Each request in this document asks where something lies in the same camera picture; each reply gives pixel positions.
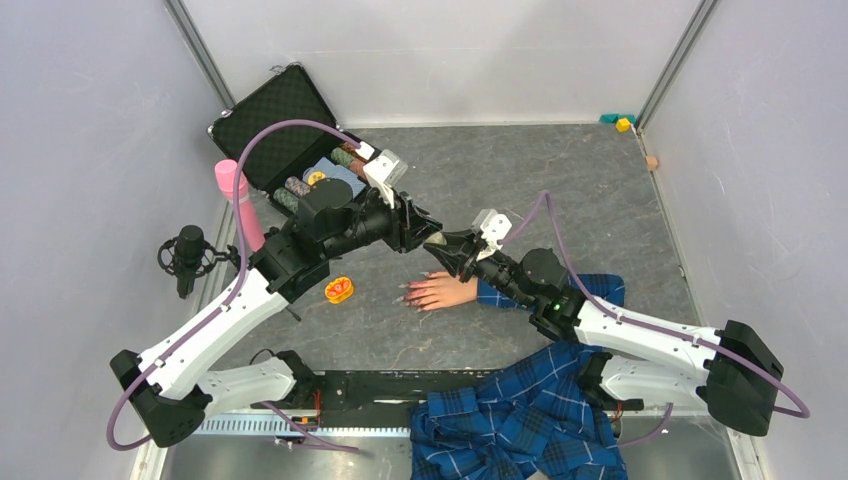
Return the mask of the nail polish bottle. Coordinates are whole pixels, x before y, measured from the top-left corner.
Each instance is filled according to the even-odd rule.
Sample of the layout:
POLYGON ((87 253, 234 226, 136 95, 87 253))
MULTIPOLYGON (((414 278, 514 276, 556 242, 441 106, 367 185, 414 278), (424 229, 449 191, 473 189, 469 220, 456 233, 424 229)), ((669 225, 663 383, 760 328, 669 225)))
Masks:
POLYGON ((445 239, 442 232, 435 232, 425 240, 425 244, 426 245, 446 245, 447 240, 445 239))

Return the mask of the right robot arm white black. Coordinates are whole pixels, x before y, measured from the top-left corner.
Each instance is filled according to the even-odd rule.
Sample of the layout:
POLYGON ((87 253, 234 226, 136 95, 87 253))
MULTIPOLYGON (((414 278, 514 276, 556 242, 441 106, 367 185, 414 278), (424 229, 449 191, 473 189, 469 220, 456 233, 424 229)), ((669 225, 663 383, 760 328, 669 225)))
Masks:
POLYGON ((572 286, 550 249, 516 261, 470 230, 436 233, 424 248, 450 274, 477 278, 529 307, 531 324, 549 339, 597 348, 578 377, 585 405, 673 404, 743 434, 768 433, 784 368, 751 326, 729 320, 719 329, 697 327, 618 307, 572 286))

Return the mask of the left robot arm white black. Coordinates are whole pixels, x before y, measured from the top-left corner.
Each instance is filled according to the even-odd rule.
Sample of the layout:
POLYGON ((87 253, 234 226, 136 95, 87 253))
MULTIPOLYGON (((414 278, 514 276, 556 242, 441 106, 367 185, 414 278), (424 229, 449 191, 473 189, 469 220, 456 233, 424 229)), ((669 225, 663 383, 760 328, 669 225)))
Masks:
POLYGON ((148 434, 164 448, 206 419, 263 401, 306 405, 313 379, 283 359, 226 371, 213 364, 256 326, 330 275, 330 262, 382 241, 391 250, 419 248, 443 226, 404 192, 368 188, 354 199, 342 180, 324 179, 298 200, 296 213, 242 261, 237 278, 169 337, 141 353, 123 350, 110 367, 148 434))

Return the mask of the mannequin hand with painted nails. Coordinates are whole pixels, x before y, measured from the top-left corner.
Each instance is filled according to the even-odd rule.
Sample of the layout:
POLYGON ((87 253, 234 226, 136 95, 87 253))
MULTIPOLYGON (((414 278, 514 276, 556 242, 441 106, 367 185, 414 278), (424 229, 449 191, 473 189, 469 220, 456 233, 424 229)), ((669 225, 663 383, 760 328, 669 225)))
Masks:
POLYGON ((400 285, 403 293, 394 300, 418 312, 441 310, 473 302, 478 281, 460 281, 446 271, 427 272, 421 280, 400 285))

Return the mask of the orange yellow round toy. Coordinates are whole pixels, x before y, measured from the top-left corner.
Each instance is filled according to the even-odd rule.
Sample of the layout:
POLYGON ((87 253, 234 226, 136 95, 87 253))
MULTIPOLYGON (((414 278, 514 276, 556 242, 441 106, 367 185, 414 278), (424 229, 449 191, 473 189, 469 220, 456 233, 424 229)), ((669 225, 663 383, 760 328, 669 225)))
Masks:
POLYGON ((324 296, 331 304, 339 304, 354 293, 353 281, 347 276, 337 277, 324 288, 324 296))

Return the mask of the black tripod stand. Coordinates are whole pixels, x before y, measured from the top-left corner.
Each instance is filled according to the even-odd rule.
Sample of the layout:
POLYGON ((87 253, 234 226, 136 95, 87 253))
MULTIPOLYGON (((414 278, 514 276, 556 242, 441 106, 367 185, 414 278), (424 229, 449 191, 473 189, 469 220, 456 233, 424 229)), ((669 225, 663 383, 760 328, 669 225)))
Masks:
MULTIPOLYGON (((268 231, 263 234, 265 240, 272 237, 273 234, 276 234, 280 231, 279 227, 270 227, 268 231)), ((240 250, 235 244, 227 245, 226 251, 223 255, 223 259, 228 261, 237 271, 240 271, 243 267, 246 269, 249 268, 251 251, 250 250, 240 250)), ((303 318, 291 307, 288 306, 285 310, 297 321, 301 322, 303 318)))

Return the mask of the open black poker chip case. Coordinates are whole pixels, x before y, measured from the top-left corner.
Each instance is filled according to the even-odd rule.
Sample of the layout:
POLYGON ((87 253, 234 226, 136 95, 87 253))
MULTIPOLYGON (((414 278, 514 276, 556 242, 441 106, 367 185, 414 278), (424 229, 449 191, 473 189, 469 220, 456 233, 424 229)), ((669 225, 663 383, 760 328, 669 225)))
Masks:
POLYGON ((382 193, 365 177, 379 149, 340 127, 298 63, 225 111, 208 133, 224 155, 215 177, 230 201, 243 202, 256 189, 284 215, 312 223, 398 214, 397 194, 382 193))

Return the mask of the blue plaid shirt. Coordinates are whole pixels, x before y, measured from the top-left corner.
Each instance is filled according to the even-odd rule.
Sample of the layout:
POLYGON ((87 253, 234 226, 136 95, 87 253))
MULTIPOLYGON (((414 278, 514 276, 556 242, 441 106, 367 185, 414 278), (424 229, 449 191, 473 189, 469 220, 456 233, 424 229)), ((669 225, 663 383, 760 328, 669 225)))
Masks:
POLYGON ((556 341, 470 387, 410 411, 414 479, 625 479, 608 415, 578 374, 598 353, 556 341))

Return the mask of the pink microphone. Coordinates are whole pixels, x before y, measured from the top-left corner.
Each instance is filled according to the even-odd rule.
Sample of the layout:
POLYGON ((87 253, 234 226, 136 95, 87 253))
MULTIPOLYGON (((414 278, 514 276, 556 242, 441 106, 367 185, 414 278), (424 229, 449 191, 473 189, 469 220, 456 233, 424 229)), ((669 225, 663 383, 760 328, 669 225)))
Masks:
POLYGON ((214 173, 221 193, 230 202, 236 202, 236 211, 239 214, 246 243, 252 252, 257 252, 262 248, 265 237, 250 198, 247 178, 238 170, 238 162, 232 159, 217 162, 214 173))

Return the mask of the teal block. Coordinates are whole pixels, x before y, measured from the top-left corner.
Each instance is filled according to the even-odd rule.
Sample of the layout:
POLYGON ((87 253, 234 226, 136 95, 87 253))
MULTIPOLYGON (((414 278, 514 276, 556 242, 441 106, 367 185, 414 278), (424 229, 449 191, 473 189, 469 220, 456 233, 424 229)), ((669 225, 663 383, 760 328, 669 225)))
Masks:
POLYGON ((618 113, 602 114, 599 117, 599 122, 603 124, 616 124, 621 119, 626 119, 630 124, 635 124, 637 122, 637 117, 633 114, 618 113))

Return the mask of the yellow cube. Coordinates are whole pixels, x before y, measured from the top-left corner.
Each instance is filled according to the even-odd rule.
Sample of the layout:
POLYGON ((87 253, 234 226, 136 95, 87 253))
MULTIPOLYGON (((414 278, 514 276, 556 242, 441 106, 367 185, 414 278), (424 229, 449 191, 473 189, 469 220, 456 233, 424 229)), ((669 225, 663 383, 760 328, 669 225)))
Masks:
POLYGON ((627 117, 618 117, 615 123, 615 128, 621 133, 630 131, 632 128, 632 122, 627 117))

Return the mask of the black studio microphone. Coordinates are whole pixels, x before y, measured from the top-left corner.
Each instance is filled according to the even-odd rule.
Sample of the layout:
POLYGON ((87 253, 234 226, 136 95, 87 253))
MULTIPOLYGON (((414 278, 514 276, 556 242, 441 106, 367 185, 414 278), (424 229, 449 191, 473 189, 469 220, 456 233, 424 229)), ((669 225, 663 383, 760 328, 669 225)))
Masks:
POLYGON ((194 291, 195 282, 212 271, 216 256, 217 251, 205 239, 203 230, 186 225, 159 247, 157 263, 176 279, 177 295, 185 300, 194 291))

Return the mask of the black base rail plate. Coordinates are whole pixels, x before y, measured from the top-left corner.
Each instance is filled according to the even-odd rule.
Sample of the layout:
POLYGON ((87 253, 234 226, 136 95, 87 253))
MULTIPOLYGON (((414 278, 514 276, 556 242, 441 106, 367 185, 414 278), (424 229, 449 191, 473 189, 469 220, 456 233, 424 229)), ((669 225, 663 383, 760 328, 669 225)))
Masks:
POLYGON ((409 425, 409 411, 431 392, 474 386, 490 370, 328 370, 299 379, 277 406, 313 410, 323 427, 409 425))

